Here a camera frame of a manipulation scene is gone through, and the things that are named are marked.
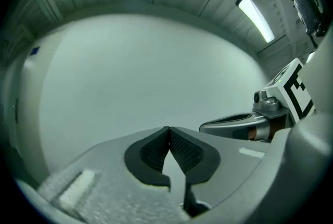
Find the gray surface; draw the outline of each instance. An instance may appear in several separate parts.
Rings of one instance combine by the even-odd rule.
[[[251,117],[243,119],[243,120],[236,120],[236,121],[230,121],[225,123],[215,123],[215,124],[205,124],[200,126],[199,130],[200,132],[216,135],[216,136],[222,136],[226,138],[233,138],[233,131],[240,130],[243,128],[253,127],[256,125],[259,125],[261,123],[267,122],[267,119],[263,117],[262,115],[254,112],[254,111],[247,111],[240,114],[252,114]],[[230,115],[225,117],[230,118],[232,116],[237,116],[239,114]]]
[[[213,145],[220,153],[221,163],[208,182],[192,185],[196,199],[216,206],[235,192],[251,175],[261,161],[260,158],[239,153],[245,147],[250,150],[266,152],[269,143],[236,140],[202,134],[185,128],[178,129],[189,135]]]
[[[36,208],[36,210],[41,213],[49,223],[54,224],[82,224],[82,222],[66,215],[62,211],[59,211],[43,199],[36,190],[31,188],[30,185],[26,184],[24,181],[16,180],[17,185],[29,200],[31,205]]]
[[[169,188],[142,184],[124,163],[125,150],[133,142],[160,128],[135,133],[98,144],[66,169],[53,174],[38,193],[48,202],[83,169],[98,173],[97,181],[76,210],[90,224],[94,223],[178,223],[189,219],[181,207],[170,199]]]
[[[311,61],[298,75],[306,86],[314,106],[321,112],[333,112],[333,23]]]
[[[248,223],[284,222],[310,197],[331,163],[332,121],[332,114],[320,114],[295,125],[274,182]]]
[[[275,134],[265,156],[237,191],[189,224],[244,223],[259,205],[276,176],[289,131],[290,129],[284,129]]]

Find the fluorescent light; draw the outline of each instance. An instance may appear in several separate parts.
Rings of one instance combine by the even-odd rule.
[[[268,25],[266,19],[261,14],[252,0],[238,0],[236,5],[251,19],[256,25],[266,42],[274,40],[274,34]]]
[[[308,63],[312,59],[313,56],[314,56],[314,52],[310,53],[306,62]]]

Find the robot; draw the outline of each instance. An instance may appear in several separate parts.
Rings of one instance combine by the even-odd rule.
[[[199,131],[240,140],[272,141],[276,131],[291,128],[315,112],[309,92],[298,76],[302,67],[295,58],[255,92],[251,111],[206,122]]]

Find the blue sticker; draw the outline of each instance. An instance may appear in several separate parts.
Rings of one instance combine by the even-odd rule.
[[[40,48],[39,47],[35,47],[32,51],[31,51],[31,54],[30,55],[36,55],[38,53],[38,50]]]

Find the textured gripper pad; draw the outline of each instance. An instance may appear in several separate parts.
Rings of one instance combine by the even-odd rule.
[[[162,174],[169,150],[190,184],[208,181],[221,161],[213,146],[169,127],[133,143],[126,150],[124,161],[128,170],[142,183],[170,187],[169,177]]]
[[[162,173],[165,157],[169,151],[168,129],[163,128],[161,135],[143,146],[140,151],[141,160],[150,168]]]
[[[183,173],[193,169],[203,160],[203,150],[174,131],[170,133],[170,150]]]
[[[165,157],[169,151],[169,127],[136,141],[125,152],[127,169],[142,183],[168,186],[170,178],[162,174]]]

